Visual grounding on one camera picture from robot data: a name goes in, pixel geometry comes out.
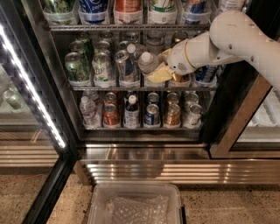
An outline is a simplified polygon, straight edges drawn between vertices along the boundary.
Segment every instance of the beverage can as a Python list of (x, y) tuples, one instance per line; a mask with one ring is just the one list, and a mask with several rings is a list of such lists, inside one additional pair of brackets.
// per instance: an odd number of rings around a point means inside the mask
[(150, 104), (147, 106), (144, 123), (147, 125), (159, 124), (159, 108), (156, 104)]
[(92, 61), (94, 76), (97, 81), (112, 81), (113, 71), (111, 59), (105, 52), (97, 53)]
[(174, 126), (180, 122), (181, 108), (178, 104), (170, 104), (167, 108), (164, 123)]
[(94, 51), (93, 51), (93, 45), (92, 45), (89, 33), (86, 32), (86, 31), (79, 31), (79, 32), (76, 33), (75, 39), (79, 40), (79, 41), (82, 41), (84, 43), (85, 49), (86, 49), (88, 64), (90, 65)]
[(106, 93), (104, 96), (104, 104), (114, 104), (117, 106), (118, 104), (116, 94), (114, 94), (113, 92)]
[(117, 125), (120, 122), (119, 112), (115, 104), (104, 105), (103, 119), (106, 125)]
[(195, 71), (195, 80), (198, 82), (211, 82), (217, 74), (219, 66), (203, 66)]
[(115, 54), (114, 59), (121, 79), (128, 82), (135, 81), (135, 68), (130, 54), (125, 50), (121, 50)]
[(83, 66), (81, 56), (77, 52), (70, 52), (65, 57), (65, 66), (70, 81), (88, 81), (88, 71)]
[(69, 46), (70, 51), (73, 53), (78, 53), (80, 55), (80, 59), (81, 62), (83, 64), (83, 66), (85, 67), (85, 69), (87, 70), (87, 72), (89, 73), (89, 65), (88, 65), (88, 57), (86, 55), (86, 47), (85, 44), (82, 41), (79, 40), (75, 40), (74, 42), (72, 42)]
[(152, 0), (150, 1), (150, 8), (158, 12), (170, 12), (175, 9), (174, 0)]

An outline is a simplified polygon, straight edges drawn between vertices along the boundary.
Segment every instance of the refrigerator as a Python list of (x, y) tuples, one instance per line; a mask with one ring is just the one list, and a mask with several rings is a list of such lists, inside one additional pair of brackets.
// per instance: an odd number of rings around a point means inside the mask
[[(218, 3), (211, 3), (210, 9), (215, 12)], [(124, 87), (118, 78), (111, 87), (95, 85), (93, 78), (87, 86), (70, 85), (65, 57), (77, 32), (87, 32), (92, 46), (96, 46), (104, 31), (113, 33), (117, 45), (127, 32), (137, 33), (139, 43), (145, 45), (147, 32), (165, 31), (167, 49), (175, 31), (184, 30), (191, 39), (209, 29), (208, 21), (205, 24), (150, 23), (148, 5), (148, 1), (142, 1), (141, 24), (116, 24), (112, 1), (108, 1), (107, 24), (83, 24), (77, 1), (73, 24), (52, 24), (44, 1), (0, 3), (1, 32), (5, 33), (1, 37), (1, 64), (58, 154), (24, 223), (46, 222), (72, 170), (83, 185), (279, 183), (279, 125), (273, 116), (279, 94), (244, 61), (221, 66), (210, 87), (193, 85), (195, 74), (191, 75), (190, 87), (173, 87), (168, 82), (149, 87), (143, 77), (136, 87)], [(272, 0), (252, 0), (246, 2), (243, 11), (270, 38), (277, 39), (279, 8), (280, 3)], [(5, 38), (11, 41), (14, 52), (4, 42)], [(105, 127), (103, 120), (99, 127), (83, 124), (80, 103), (85, 90), (97, 91), (101, 102), (107, 92), (119, 93), (120, 126)], [(123, 97), (129, 90), (137, 92), (141, 110), (136, 129), (123, 125)], [(156, 91), (162, 104), (161, 124), (154, 128), (144, 125), (145, 96), (149, 91)], [(197, 94), (203, 111), (199, 127), (184, 127), (183, 119), (172, 129), (164, 126), (168, 91)], [(269, 111), (266, 116), (272, 124), (256, 124), (264, 110)]]

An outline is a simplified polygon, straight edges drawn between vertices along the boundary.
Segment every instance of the bottle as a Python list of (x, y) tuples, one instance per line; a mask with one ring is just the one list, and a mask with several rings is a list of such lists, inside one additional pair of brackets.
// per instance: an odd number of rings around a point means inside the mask
[(139, 115), (139, 104), (137, 102), (137, 97), (135, 95), (131, 95), (125, 104), (124, 126), (129, 129), (135, 129), (139, 127)]
[(148, 51), (147, 47), (145, 47), (144, 45), (140, 45), (138, 43), (129, 44), (126, 50), (130, 54), (130, 57), (133, 60), (133, 62), (135, 62), (136, 64), (138, 64), (138, 60), (142, 55), (142, 53)]
[(81, 97), (80, 112), (84, 117), (85, 124), (92, 124), (96, 114), (95, 102), (87, 96)]
[(149, 75), (159, 66), (158, 56), (151, 52), (144, 52), (139, 58), (138, 66), (144, 76)]

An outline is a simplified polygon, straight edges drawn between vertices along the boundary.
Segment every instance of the clear plastic bin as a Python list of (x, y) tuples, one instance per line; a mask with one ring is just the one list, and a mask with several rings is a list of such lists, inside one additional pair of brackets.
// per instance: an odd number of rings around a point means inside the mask
[(143, 7), (141, 3), (140, 11), (136, 12), (120, 12), (116, 11), (116, 1), (114, 3), (114, 21), (116, 25), (141, 25), (143, 23)]
[(109, 25), (111, 12), (111, 0), (108, 0), (107, 10), (99, 13), (86, 13), (81, 11), (79, 7), (80, 21), (83, 25)]
[(150, 9), (148, 4), (148, 24), (161, 24), (161, 25), (175, 25), (176, 16), (178, 13), (177, 4), (175, 3), (175, 9), (171, 12), (157, 12)]
[(67, 13), (51, 13), (44, 8), (44, 17), (49, 25), (77, 25), (79, 22), (79, 1), (75, 1), (73, 9)]
[(210, 1), (210, 4), (208, 4), (205, 8), (205, 11), (203, 13), (191, 13), (186, 12), (183, 9), (183, 5), (181, 1), (176, 1), (177, 8), (178, 8), (178, 14), (177, 14), (177, 24), (182, 25), (186, 23), (186, 20), (191, 20), (195, 24), (200, 25), (206, 25), (210, 23), (210, 17), (212, 14), (212, 4), (213, 2)]
[(127, 183), (99, 184), (95, 187), (87, 224), (107, 224), (107, 204), (115, 197), (148, 200), (159, 195), (168, 198), (166, 210), (167, 224), (180, 224), (182, 220), (180, 212), (181, 201), (179, 189), (175, 185), (145, 185)]

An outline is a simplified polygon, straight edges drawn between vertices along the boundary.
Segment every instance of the floor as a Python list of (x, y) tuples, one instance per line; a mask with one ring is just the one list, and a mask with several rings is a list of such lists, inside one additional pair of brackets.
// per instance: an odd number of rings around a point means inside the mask
[[(40, 175), (7, 182), (19, 176), (0, 176), (0, 223), (21, 223), (46, 179)], [(280, 223), (279, 185), (188, 185), (179, 189), (188, 224)], [(91, 198), (92, 187), (83, 186), (71, 174), (47, 223), (88, 223)]]

